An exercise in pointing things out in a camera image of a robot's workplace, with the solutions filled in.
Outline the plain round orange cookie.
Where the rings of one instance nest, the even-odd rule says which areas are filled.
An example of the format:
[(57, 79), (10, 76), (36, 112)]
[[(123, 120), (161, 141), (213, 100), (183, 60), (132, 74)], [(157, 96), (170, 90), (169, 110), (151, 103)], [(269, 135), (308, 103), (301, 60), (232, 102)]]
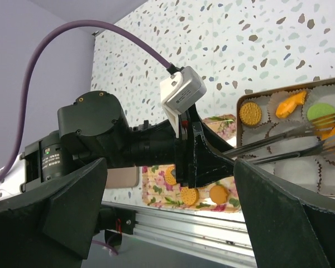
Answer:
[(209, 191), (211, 201), (217, 205), (227, 202), (229, 191), (222, 185), (215, 185)]

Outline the round sandwich cookie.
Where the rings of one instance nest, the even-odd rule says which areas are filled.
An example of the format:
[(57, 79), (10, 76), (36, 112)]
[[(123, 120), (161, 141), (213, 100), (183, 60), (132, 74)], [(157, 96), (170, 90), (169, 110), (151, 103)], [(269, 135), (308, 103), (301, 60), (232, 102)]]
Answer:
[(180, 189), (181, 200), (185, 205), (194, 205), (199, 199), (199, 192), (195, 188), (182, 187)]
[(262, 110), (254, 102), (247, 102), (241, 105), (239, 111), (240, 120), (247, 126), (256, 126), (262, 119)]
[(165, 171), (165, 184), (168, 186), (176, 185), (175, 178), (175, 168), (174, 166), (169, 166)]

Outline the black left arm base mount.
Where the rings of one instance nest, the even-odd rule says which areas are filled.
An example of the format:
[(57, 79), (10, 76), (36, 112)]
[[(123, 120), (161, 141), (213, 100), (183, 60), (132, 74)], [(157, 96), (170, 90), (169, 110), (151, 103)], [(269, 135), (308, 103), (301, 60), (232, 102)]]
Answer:
[(101, 205), (94, 233), (104, 232), (104, 243), (117, 248), (122, 243), (122, 235), (132, 235), (135, 227), (136, 211)]

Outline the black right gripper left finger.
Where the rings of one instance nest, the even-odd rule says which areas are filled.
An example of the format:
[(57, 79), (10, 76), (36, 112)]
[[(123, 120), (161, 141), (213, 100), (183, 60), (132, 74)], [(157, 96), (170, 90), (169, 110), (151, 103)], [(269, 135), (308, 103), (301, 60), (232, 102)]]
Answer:
[(104, 159), (0, 201), (0, 267), (81, 267), (107, 179)]

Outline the floral yellow tray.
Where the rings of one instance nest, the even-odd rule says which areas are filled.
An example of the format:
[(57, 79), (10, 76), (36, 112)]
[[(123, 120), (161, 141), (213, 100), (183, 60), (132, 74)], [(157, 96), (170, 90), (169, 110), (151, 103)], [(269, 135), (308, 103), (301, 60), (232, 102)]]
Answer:
[(176, 181), (174, 165), (142, 168), (142, 201), (158, 209), (235, 213), (241, 207), (234, 177), (189, 189)]

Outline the green round cookie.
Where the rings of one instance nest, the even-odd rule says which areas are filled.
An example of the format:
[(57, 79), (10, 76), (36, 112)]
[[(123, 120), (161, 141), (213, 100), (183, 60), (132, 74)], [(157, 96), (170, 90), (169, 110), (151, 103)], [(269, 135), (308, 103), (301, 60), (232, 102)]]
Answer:
[(308, 109), (307, 119), (309, 121), (312, 121), (319, 117), (329, 116), (334, 113), (335, 113), (335, 108), (332, 105), (327, 104), (327, 103), (316, 103), (310, 106), (310, 108)]

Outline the aluminium table rail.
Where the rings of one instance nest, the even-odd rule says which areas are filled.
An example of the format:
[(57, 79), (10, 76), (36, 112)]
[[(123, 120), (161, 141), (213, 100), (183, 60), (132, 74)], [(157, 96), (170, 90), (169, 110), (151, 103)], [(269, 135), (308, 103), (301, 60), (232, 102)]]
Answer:
[(136, 212), (133, 238), (230, 267), (257, 266), (242, 212), (106, 205)]

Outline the metal tongs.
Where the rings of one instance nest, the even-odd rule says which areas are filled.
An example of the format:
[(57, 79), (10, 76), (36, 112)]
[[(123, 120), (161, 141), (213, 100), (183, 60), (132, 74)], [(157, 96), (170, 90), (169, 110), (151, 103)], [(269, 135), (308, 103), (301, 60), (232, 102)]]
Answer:
[(331, 131), (333, 128), (335, 128), (335, 113), (319, 117), (280, 134), (226, 151), (223, 155), (237, 158), (264, 147), (273, 147), (274, 145), (281, 146), (282, 148), (277, 149), (277, 153), (275, 154), (251, 159), (250, 163), (264, 165), (308, 156), (335, 155), (335, 153), (323, 150), (323, 140), (321, 139), (322, 134)]

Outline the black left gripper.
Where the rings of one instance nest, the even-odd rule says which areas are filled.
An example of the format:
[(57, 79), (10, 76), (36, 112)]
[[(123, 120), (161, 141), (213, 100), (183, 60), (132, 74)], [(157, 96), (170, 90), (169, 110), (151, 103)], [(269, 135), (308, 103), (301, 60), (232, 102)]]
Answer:
[(182, 186), (203, 187), (233, 175), (232, 146), (190, 107), (173, 128), (168, 120), (130, 127), (113, 94), (92, 91), (58, 110), (59, 136), (80, 166), (104, 158), (109, 168), (173, 164)]

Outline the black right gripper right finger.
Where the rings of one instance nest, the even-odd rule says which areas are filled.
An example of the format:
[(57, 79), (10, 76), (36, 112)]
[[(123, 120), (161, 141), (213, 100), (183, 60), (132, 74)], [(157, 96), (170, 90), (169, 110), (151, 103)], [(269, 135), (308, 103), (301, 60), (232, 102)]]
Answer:
[(245, 160), (234, 178), (258, 267), (335, 267), (335, 199)]

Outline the cookie tin with paper cups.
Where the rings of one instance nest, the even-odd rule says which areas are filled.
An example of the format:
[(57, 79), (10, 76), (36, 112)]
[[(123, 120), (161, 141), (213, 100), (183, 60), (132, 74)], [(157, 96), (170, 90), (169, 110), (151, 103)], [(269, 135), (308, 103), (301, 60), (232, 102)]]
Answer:
[(335, 198), (335, 78), (241, 97), (238, 114), (245, 104), (262, 117), (253, 126), (237, 119), (238, 157)]

